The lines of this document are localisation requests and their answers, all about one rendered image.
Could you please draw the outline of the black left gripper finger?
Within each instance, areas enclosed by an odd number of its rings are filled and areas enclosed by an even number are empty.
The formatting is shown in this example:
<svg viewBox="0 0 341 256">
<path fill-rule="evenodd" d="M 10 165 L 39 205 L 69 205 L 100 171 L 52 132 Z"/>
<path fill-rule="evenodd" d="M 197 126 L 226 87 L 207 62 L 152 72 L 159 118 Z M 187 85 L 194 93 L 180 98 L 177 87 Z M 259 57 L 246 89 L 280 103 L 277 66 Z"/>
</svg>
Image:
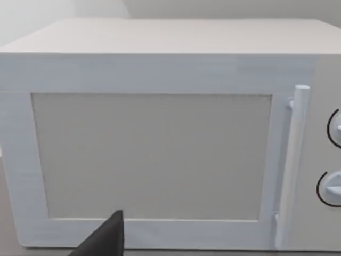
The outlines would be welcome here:
<svg viewBox="0 0 341 256">
<path fill-rule="evenodd" d="M 124 245 L 124 214 L 118 210 L 68 256 L 123 256 Z"/>
</svg>

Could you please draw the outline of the pale microwave door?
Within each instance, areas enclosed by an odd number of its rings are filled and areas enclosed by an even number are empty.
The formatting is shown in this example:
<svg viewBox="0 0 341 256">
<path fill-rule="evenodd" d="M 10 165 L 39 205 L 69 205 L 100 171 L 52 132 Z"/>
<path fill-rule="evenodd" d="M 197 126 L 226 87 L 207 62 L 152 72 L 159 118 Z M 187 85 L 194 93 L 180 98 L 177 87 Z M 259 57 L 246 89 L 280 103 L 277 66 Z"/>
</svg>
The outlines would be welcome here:
<svg viewBox="0 0 341 256">
<path fill-rule="evenodd" d="M 311 55 L 0 54 L 0 149 L 25 247 L 116 210 L 129 249 L 274 247 Z"/>
</svg>

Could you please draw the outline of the pale microwave oven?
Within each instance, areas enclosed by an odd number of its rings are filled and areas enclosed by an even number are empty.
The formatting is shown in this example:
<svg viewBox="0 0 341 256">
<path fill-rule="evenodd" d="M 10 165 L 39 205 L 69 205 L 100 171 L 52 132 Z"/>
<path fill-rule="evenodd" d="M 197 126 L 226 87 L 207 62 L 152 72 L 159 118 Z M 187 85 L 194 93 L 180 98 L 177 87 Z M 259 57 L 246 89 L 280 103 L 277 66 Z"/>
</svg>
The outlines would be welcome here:
<svg viewBox="0 0 341 256">
<path fill-rule="evenodd" d="M 315 192 L 324 172 L 341 171 L 341 149 L 327 137 L 329 117 L 341 111 L 341 29 L 302 19 L 77 18 L 0 47 L 2 53 L 314 56 L 285 251 L 341 251 L 341 208 L 322 204 Z"/>
</svg>

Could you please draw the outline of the pale microwave knob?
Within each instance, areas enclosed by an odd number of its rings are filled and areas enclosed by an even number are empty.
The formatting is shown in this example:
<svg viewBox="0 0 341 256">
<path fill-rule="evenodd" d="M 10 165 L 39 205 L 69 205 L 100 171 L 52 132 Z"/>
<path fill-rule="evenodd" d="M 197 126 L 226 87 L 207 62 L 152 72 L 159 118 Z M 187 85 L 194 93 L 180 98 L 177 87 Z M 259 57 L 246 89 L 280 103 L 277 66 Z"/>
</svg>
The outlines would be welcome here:
<svg viewBox="0 0 341 256">
<path fill-rule="evenodd" d="M 327 137 L 336 147 L 341 149 L 341 111 L 336 109 L 327 122 Z"/>
<path fill-rule="evenodd" d="M 332 208 L 341 208 L 341 171 L 336 171 L 332 174 L 324 172 L 316 183 L 315 192 L 322 204 Z M 336 201 L 339 201 L 339 204 L 328 202 L 323 197 L 324 195 L 334 197 Z"/>
</svg>

